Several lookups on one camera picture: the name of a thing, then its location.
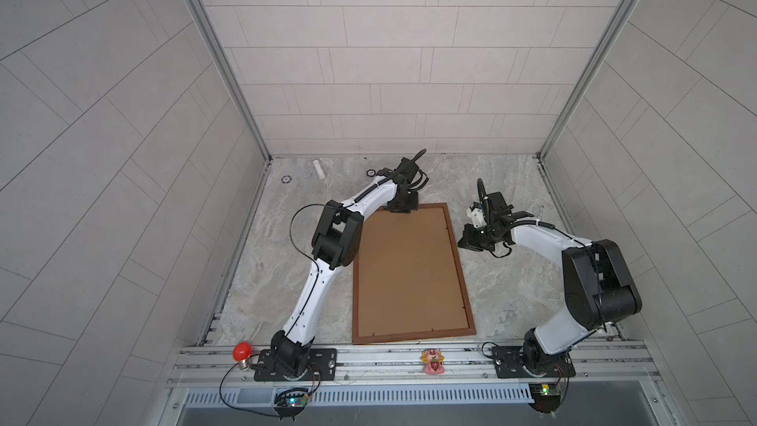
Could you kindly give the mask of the right green circuit board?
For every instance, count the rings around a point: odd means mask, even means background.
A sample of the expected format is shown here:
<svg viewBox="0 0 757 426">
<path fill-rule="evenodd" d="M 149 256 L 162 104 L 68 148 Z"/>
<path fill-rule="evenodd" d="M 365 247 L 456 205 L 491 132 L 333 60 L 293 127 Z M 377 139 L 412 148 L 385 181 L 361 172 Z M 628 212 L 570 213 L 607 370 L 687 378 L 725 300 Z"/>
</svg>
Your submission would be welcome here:
<svg viewBox="0 0 757 426">
<path fill-rule="evenodd" d="M 529 384 L 532 403 L 530 407 L 542 414 L 555 413 L 562 405 L 564 393 L 557 384 Z"/>
</svg>

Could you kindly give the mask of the pink toy figure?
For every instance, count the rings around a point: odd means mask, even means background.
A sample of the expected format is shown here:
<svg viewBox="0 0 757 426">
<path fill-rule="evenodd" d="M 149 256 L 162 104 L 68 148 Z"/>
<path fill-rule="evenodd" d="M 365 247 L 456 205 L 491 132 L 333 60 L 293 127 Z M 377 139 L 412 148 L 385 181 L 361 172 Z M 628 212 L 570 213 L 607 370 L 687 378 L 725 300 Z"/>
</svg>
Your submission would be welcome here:
<svg viewBox="0 0 757 426">
<path fill-rule="evenodd" d="M 435 348 L 429 348 L 423 351 L 421 356 L 424 364 L 423 372 L 429 376 L 439 376 L 446 372 L 444 355 Z"/>
</svg>

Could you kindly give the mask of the white cylinder tube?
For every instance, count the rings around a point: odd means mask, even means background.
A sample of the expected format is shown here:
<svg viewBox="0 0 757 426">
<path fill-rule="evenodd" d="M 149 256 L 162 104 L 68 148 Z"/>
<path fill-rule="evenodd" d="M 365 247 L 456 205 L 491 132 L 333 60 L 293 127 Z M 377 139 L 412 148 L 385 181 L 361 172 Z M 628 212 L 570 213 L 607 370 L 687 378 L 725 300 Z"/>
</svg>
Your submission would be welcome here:
<svg viewBox="0 0 757 426">
<path fill-rule="evenodd" d="M 319 160 L 313 160 L 313 166 L 315 167 L 315 171 L 317 172 L 319 179 L 326 179 L 325 171 L 323 169 L 323 166 L 321 165 L 321 162 Z"/>
</svg>

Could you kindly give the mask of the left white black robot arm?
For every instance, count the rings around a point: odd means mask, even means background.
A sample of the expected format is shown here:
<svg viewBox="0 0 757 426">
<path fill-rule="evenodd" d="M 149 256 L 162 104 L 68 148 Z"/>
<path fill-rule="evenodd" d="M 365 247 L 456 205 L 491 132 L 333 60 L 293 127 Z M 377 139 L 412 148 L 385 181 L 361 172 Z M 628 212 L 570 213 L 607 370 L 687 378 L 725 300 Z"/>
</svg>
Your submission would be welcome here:
<svg viewBox="0 0 757 426">
<path fill-rule="evenodd" d="M 317 320 L 333 278 L 357 257 L 367 219 L 379 209 L 407 214 L 418 208 L 418 192 L 429 181 L 417 164 L 425 153 L 421 150 L 403 158 L 394 169 L 381 169 L 361 192 L 321 205 L 323 212 L 311 238 L 311 252 L 300 252 L 311 263 L 308 279 L 288 321 L 271 339 L 277 371 L 299 378 L 307 370 Z"/>
</svg>

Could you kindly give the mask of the aluminium front rail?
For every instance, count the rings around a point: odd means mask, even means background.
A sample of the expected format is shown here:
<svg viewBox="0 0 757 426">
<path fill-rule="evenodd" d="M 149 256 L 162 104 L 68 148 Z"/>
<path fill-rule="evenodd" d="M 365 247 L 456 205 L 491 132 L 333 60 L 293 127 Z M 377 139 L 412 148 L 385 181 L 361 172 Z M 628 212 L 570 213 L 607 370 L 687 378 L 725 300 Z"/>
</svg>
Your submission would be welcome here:
<svg viewBox="0 0 757 426">
<path fill-rule="evenodd" d="M 445 374 L 423 373 L 422 343 L 337 345 L 335 377 L 325 387 L 410 384 L 500 383 L 497 365 L 481 354 L 481 344 L 442 342 L 437 346 L 446 362 Z M 606 336 L 590 337 L 570 352 L 576 376 L 570 383 L 660 380 L 662 376 L 643 341 Z M 179 351 L 168 374 L 171 387 L 216 387 L 223 377 L 237 387 L 254 382 L 254 374 L 235 366 L 230 347 L 189 347 Z"/>
</svg>

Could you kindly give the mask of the left green circuit board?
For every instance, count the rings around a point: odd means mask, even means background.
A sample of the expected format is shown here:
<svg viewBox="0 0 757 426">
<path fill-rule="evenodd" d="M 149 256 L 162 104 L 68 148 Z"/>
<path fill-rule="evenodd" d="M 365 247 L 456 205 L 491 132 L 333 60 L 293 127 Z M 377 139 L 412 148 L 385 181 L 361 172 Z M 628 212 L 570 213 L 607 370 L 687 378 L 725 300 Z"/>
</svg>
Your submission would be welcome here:
<svg viewBox="0 0 757 426">
<path fill-rule="evenodd" d="M 273 409 L 280 418 L 295 418 L 302 413 L 311 400 L 311 392 L 304 388 L 284 390 L 276 394 Z"/>
</svg>

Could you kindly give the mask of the green circuit board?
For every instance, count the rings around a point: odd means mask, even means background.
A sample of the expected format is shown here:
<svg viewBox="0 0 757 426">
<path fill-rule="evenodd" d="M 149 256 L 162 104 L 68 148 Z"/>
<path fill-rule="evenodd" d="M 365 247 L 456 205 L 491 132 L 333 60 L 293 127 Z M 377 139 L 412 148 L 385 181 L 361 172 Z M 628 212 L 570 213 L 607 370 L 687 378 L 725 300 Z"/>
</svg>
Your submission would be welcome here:
<svg viewBox="0 0 757 426">
<path fill-rule="evenodd" d="M 530 407 L 542 414 L 555 413 L 562 405 L 564 393 L 557 384 L 529 384 L 532 403 Z"/>
<path fill-rule="evenodd" d="M 311 392 L 304 388 L 284 390 L 276 394 L 273 409 L 280 418 L 295 418 L 302 413 L 311 400 Z"/>
</svg>

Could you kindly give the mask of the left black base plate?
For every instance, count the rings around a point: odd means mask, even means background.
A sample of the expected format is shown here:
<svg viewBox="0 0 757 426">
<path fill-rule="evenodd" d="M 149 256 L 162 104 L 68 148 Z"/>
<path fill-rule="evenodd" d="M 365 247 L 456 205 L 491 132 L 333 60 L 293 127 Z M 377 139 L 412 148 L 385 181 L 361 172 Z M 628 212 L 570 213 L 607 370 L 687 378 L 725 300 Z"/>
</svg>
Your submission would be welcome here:
<svg viewBox="0 0 757 426">
<path fill-rule="evenodd" d="M 335 377 L 337 360 L 336 349 L 314 348 L 310 351 L 306 362 L 306 370 L 300 376 L 286 374 L 282 367 L 277 367 L 270 349 L 260 351 L 256 367 L 261 370 L 254 372 L 256 382 L 307 382 L 313 380 L 313 371 L 310 366 L 315 365 L 315 370 L 321 375 L 322 381 L 332 381 Z"/>
</svg>

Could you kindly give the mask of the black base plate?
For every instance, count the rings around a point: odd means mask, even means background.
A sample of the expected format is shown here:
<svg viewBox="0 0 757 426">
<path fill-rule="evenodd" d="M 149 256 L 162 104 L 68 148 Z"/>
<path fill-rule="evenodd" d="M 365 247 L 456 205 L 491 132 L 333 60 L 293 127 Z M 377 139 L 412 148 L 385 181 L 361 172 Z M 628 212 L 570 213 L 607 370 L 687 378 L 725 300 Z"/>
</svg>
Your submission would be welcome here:
<svg viewBox="0 0 757 426">
<path fill-rule="evenodd" d="M 300 376 L 286 374 L 282 367 L 277 367 L 270 349 L 260 351 L 256 367 L 261 370 L 254 372 L 256 382 L 307 382 L 313 380 L 313 371 L 310 366 L 315 365 L 315 370 L 321 375 L 322 381 L 332 381 L 335 377 L 337 360 L 336 349 L 314 348 L 310 351 L 306 362 L 306 370 Z"/>
<path fill-rule="evenodd" d="M 539 358 L 532 365 L 526 359 L 524 349 L 518 346 L 495 346 L 491 355 L 499 379 L 557 379 L 577 375 L 569 351 Z"/>
</svg>

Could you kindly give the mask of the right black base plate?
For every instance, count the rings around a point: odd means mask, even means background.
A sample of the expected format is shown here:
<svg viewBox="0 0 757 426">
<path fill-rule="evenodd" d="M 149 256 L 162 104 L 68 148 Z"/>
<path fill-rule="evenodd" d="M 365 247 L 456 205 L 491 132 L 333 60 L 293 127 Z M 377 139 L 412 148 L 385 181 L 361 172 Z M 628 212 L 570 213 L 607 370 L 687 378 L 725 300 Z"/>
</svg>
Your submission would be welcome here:
<svg viewBox="0 0 757 426">
<path fill-rule="evenodd" d="M 557 379 L 577 375 L 569 351 L 539 358 L 532 365 L 526 359 L 524 349 L 518 346 L 495 346 L 491 355 L 499 379 Z"/>
</svg>

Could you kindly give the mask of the red emergency stop button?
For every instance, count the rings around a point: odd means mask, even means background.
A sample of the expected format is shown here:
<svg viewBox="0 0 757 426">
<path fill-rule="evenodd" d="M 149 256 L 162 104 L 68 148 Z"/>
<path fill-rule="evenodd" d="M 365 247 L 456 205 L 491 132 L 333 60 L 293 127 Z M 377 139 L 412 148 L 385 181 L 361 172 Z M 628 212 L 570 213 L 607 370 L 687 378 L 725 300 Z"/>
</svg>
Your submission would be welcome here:
<svg viewBox="0 0 757 426">
<path fill-rule="evenodd" d="M 233 350 L 233 359 L 241 370 L 246 370 L 250 368 L 252 354 L 254 354 L 252 346 L 248 342 L 243 341 L 235 346 Z"/>
</svg>

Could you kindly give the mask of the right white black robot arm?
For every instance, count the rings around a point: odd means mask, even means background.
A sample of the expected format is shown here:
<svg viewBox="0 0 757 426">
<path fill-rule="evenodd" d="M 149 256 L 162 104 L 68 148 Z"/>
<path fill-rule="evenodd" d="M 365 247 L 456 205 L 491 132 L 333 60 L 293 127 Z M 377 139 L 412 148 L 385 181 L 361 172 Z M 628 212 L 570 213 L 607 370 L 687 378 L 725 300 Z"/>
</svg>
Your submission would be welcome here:
<svg viewBox="0 0 757 426">
<path fill-rule="evenodd" d="M 524 374 L 544 377 L 554 373 L 568 377 L 562 365 L 578 343 L 606 327 L 634 316 L 643 302 L 619 246 L 611 240 L 591 241 L 570 235 L 528 211 L 514 211 L 502 193 L 488 192 L 477 181 L 479 201 L 467 209 L 470 222 L 457 246 L 488 252 L 498 258 L 501 245 L 512 252 L 520 246 L 547 258 L 561 269 L 564 304 L 548 321 L 524 335 L 522 349 L 492 359 L 502 365 L 512 361 Z"/>
</svg>

